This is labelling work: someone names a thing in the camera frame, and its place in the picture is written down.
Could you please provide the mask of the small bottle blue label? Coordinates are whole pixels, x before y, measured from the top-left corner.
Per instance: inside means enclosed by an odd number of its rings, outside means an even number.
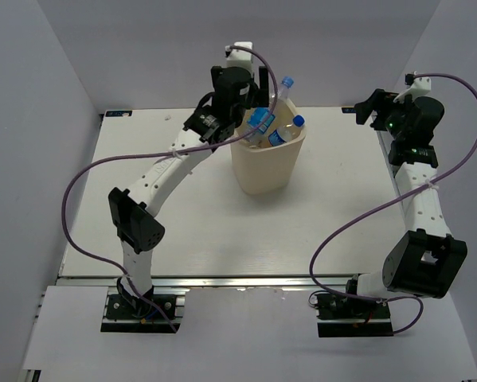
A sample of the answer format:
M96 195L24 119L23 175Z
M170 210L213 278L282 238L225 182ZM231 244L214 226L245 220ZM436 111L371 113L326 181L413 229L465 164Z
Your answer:
M270 146L280 146L292 141L299 136L304 124L304 117L301 115L294 116L290 123L278 127L268 136L268 143Z

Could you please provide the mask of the clear bottle blue label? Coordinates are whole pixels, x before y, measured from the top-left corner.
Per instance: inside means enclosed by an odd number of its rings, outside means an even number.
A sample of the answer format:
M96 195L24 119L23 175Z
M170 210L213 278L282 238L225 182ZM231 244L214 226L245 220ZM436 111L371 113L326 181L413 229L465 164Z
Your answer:
M268 128L276 120L281 108L286 105L289 92L294 82L295 81L290 76L285 76L278 85L277 93L271 95L269 106L256 108L248 117L245 131L247 133L252 131L252 133L244 138L245 145L249 147L258 147L260 145L260 142L264 138ZM274 111L270 114L269 118L266 119L266 116L269 114L273 105L275 96L277 96L277 102Z

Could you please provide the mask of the black XDOF logo sticker right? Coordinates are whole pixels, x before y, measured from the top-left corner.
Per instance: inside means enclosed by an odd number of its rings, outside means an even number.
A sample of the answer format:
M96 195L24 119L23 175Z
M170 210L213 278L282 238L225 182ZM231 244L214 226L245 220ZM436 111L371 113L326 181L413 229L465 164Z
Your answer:
M341 107L341 111L343 114L355 114L355 108L354 107Z

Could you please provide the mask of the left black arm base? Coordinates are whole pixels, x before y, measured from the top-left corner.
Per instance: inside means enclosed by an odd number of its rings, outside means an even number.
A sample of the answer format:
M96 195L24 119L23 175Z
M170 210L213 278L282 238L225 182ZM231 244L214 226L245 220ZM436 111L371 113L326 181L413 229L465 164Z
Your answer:
M101 333L175 334L163 312L176 330L179 329L185 305L183 291L154 294L158 309L146 304L138 312L117 291L108 292L100 324Z

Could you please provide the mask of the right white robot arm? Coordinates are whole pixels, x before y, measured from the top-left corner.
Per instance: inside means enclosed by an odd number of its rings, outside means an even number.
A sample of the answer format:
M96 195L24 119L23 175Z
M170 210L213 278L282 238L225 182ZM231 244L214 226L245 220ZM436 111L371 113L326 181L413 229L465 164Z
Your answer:
M370 310L371 298L445 296L467 256L467 245L453 237L434 183L438 160L431 141L444 105L426 95L378 88L354 108L358 124L372 119L371 127L392 139L386 160L394 189L404 197L405 223L405 234L382 269L356 275L346 285L349 293L342 298L343 309L359 318Z

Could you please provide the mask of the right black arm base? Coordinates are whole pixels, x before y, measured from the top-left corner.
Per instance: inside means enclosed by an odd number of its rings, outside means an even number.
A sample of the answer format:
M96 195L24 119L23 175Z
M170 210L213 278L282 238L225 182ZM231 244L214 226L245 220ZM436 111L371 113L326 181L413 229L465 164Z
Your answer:
M308 298L317 311L320 338L392 337L390 310L374 302L317 290Z

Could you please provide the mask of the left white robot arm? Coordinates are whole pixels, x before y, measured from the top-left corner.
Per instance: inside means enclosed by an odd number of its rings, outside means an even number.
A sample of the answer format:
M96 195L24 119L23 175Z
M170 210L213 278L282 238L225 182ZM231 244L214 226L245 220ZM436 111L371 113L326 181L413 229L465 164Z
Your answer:
M126 274L118 281L124 308L136 318L151 310L151 258L165 228L156 220L163 203L218 143L233 136L245 112L267 107L268 70L259 69L260 80L244 68L211 69L213 92L205 95L171 145L169 155L125 190L114 188L108 195L111 219L123 249Z

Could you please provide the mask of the cream plastic bin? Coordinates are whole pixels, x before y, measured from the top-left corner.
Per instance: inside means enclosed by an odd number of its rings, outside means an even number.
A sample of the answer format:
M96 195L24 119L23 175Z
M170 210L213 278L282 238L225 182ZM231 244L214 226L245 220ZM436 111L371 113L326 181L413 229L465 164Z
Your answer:
M250 147L245 140L230 145L236 179L247 194L262 194L279 189L290 181L307 129L290 142L268 146L263 138L259 146Z

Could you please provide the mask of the black logo sticker left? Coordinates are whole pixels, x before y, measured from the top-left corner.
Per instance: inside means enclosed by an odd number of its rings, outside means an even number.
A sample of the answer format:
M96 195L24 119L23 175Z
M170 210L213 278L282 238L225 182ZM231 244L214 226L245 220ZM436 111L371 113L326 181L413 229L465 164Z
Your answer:
M105 118L121 118L121 117L130 117L132 111L106 111Z

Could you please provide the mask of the aluminium front rail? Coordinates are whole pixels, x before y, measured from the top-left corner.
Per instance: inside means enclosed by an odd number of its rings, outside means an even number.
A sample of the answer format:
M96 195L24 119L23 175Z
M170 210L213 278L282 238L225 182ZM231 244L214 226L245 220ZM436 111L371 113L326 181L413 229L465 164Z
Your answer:
M62 276L56 281L59 287L114 287L116 276ZM318 288L308 276L152 276L151 283L155 288L195 288L195 287L301 287Z

